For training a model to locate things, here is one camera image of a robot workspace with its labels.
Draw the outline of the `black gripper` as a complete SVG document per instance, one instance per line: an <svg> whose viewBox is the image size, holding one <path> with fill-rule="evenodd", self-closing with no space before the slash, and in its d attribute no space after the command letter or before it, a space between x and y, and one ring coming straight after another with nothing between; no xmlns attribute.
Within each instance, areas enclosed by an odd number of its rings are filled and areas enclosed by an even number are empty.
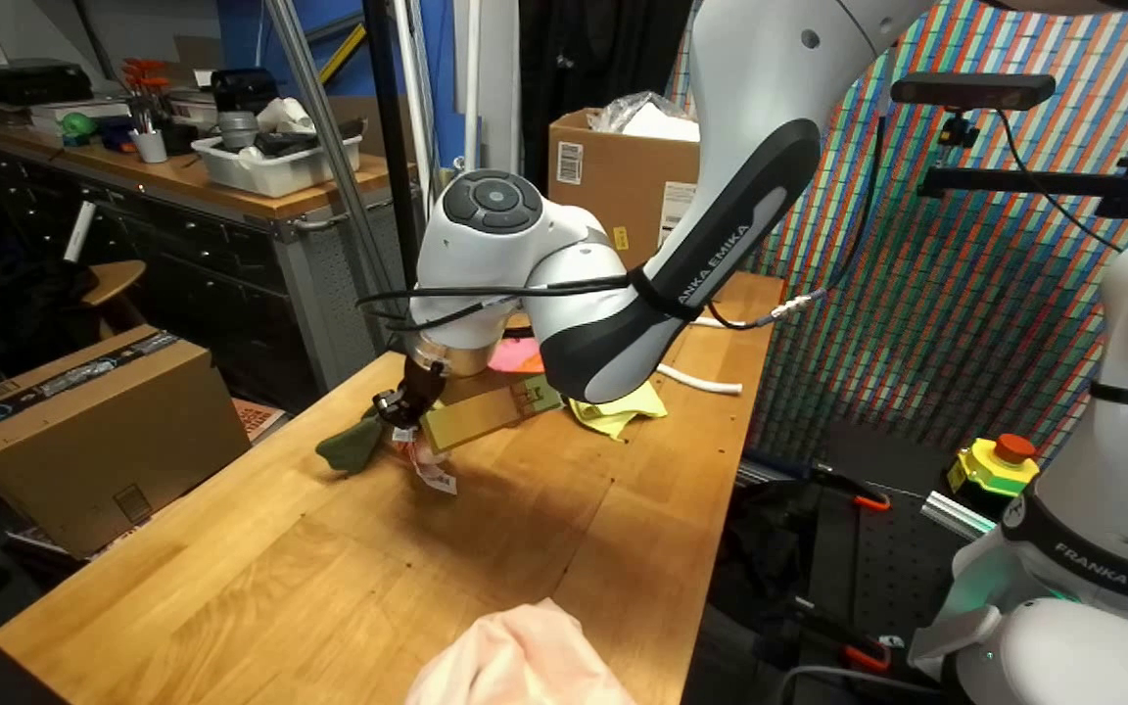
<svg viewBox="0 0 1128 705"><path fill-rule="evenodd" d="M418 364L414 355L404 359L404 381L387 390L374 394L374 410L387 427L414 427L444 394L448 370L444 364Z"/></svg>

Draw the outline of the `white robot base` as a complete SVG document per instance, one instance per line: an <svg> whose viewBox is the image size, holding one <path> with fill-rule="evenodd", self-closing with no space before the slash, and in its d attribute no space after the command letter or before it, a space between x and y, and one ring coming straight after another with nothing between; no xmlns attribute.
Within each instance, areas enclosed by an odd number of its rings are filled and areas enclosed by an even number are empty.
<svg viewBox="0 0 1128 705"><path fill-rule="evenodd" d="M1128 705L1128 249L1104 308L1084 416L912 635L908 667L953 705Z"/></svg>

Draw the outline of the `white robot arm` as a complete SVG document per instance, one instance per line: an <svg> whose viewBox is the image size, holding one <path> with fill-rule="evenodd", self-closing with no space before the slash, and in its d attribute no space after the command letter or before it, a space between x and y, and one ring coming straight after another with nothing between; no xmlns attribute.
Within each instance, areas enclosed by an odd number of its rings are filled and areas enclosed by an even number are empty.
<svg viewBox="0 0 1128 705"><path fill-rule="evenodd" d="M412 347L374 398L412 427L455 377L483 369L523 314L551 390L610 402L811 186L829 111L931 0L702 0L690 19L696 177L669 229L622 263L601 215L519 172L470 168L427 212L414 282L400 295Z"/></svg>

